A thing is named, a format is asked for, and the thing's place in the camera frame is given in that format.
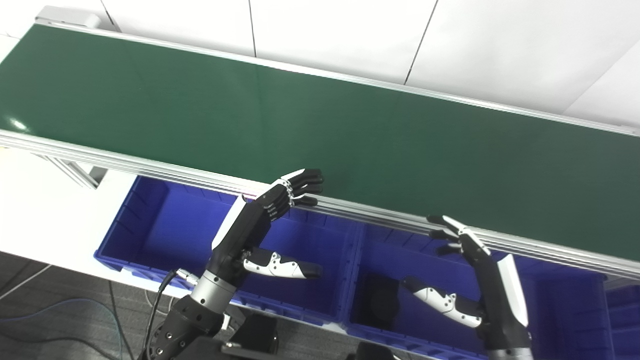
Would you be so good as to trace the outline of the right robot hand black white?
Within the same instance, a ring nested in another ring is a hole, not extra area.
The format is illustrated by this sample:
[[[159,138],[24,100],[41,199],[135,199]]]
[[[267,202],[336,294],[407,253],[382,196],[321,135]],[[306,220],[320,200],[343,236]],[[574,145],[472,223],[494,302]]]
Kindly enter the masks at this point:
[[[473,268],[480,300],[446,292],[413,275],[401,285],[438,313],[475,330],[490,360],[532,360],[530,318],[514,256],[494,259],[474,230],[450,216],[429,215],[427,221],[441,226],[430,237],[449,241],[439,255],[458,253]]]

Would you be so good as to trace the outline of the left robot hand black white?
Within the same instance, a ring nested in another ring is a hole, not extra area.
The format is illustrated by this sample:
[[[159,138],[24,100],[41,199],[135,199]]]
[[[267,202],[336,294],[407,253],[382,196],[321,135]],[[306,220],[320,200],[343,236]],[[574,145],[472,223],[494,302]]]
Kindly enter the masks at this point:
[[[303,168],[277,178],[248,201],[238,196],[213,240],[205,275],[238,288],[249,272],[270,277],[312,280],[323,275],[318,264],[302,262],[260,247],[271,224],[294,207],[315,207],[323,191],[320,169]]]

